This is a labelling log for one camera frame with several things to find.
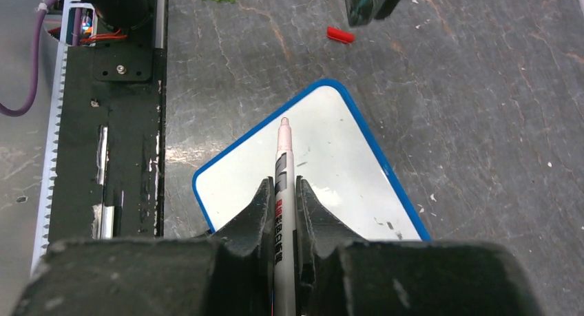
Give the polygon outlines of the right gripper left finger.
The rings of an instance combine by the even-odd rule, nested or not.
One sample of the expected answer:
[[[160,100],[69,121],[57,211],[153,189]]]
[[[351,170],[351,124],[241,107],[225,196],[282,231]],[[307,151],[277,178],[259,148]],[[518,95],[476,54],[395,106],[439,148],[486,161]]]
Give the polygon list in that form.
[[[272,178],[215,233],[51,244],[15,315],[270,315]]]

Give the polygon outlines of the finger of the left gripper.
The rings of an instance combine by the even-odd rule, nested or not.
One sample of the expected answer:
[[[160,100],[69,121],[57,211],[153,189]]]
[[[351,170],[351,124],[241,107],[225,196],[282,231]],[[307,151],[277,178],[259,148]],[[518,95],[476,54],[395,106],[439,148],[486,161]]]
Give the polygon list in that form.
[[[345,0],[350,27],[368,25],[374,20],[389,17],[401,0]]]

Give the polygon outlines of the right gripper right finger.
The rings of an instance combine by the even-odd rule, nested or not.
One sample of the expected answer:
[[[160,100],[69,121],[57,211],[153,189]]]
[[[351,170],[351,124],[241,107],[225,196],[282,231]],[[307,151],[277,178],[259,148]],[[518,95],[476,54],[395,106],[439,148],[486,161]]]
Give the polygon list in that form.
[[[368,241],[297,177],[302,315],[542,315],[517,259],[469,241]]]

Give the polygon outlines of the red marker cap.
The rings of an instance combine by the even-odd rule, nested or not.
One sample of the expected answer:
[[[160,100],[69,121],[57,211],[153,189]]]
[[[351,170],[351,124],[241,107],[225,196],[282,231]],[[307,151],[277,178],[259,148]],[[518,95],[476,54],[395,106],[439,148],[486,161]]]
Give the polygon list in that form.
[[[331,27],[331,26],[327,27],[326,35],[330,40],[337,41],[340,43],[345,43],[345,44],[350,44],[350,43],[354,42],[354,40],[355,40],[354,34],[352,34],[350,32],[343,31],[343,30],[339,30],[339,29]]]

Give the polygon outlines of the red whiteboard marker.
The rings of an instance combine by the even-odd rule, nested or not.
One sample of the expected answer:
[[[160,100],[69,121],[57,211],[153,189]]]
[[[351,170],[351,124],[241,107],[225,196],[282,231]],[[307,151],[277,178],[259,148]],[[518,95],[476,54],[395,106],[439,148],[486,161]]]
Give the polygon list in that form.
[[[280,121],[275,159],[273,314],[297,315],[295,289],[295,174],[288,118]]]

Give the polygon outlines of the blue framed whiteboard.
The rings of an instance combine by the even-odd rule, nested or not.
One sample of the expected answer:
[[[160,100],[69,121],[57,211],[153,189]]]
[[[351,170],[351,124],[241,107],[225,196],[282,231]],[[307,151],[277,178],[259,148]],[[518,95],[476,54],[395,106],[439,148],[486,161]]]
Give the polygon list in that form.
[[[287,101],[199,168],[192,190],[212,231],[275,173],[278,129],[288,118],[295,173],[348,228],[368,240],[429,240],[416,208],[348,90],[322,79]]]

